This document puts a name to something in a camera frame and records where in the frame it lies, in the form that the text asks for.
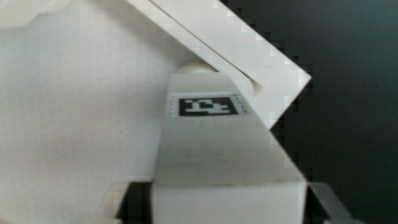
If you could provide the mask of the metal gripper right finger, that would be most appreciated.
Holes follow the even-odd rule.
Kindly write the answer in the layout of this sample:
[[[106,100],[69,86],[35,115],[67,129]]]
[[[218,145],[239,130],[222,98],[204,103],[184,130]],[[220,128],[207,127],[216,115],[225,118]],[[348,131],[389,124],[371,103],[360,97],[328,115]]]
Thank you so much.
[[[303,224],[366,224],[351,216],[325,182],[309,183]]]

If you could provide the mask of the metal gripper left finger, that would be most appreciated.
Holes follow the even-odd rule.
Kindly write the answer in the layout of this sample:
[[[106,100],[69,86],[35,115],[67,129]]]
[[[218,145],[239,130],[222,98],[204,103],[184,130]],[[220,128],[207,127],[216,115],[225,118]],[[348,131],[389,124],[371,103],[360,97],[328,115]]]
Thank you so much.
[[[104,194],[94,224],[152,224],[151,183],[117,183]]]

